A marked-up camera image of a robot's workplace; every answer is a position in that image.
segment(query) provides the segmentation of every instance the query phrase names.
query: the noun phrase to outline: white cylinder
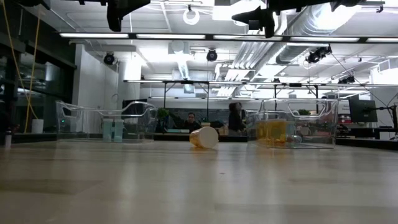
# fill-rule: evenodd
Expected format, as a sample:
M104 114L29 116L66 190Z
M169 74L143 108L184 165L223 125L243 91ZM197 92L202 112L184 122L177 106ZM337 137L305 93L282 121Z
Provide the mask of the white cylinder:
M33 119L32 120L32 133L33 134L42 134L43 126L44 126L43 119Z
M189 141L195 147L211 149L218 143L218 133L214 128L204 127L193 131L189 136Z
M6 150L10 150L10 148L11 148L11 141L12 141L12 133L11 133L11 131L7 131L6 132L6 138L5 138L5 145L4 145L4 147L5 147L5 149Z

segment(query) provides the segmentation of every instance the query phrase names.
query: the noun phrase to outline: orange object in bin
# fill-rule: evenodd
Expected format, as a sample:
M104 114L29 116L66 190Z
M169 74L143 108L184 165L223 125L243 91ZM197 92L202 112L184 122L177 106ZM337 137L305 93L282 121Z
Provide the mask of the orange object in bin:
M214 128L204 127L193 131L189 136L189 141L195 147L211 149L218 143L218 133Z

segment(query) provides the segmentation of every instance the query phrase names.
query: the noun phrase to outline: man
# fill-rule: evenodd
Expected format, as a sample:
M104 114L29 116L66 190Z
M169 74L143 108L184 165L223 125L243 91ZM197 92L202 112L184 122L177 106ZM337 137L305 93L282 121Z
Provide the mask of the man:
M189 129L189 133L192 133L194 130L201 129L200 124L195 121L194 113L191 112L188 114L188 120L184 122L183 129Z

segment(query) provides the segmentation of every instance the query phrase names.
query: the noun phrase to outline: person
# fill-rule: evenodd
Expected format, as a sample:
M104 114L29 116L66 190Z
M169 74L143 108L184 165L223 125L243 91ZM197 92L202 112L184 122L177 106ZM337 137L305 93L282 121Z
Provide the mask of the person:
M188 114L188 119L184 122L183 129L189 129L189 133L197 129L201 129L200 124L195 121L195 114L190 112Z
M229 104L229 135L240 136L245 128L241 118L242 104L230 103Z

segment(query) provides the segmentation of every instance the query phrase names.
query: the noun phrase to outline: computer monitor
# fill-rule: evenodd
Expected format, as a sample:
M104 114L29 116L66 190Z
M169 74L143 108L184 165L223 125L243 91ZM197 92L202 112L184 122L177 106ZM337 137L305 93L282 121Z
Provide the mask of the computer monitor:
M358 122L377 122L376 103L374 100L349 100L351 120Z

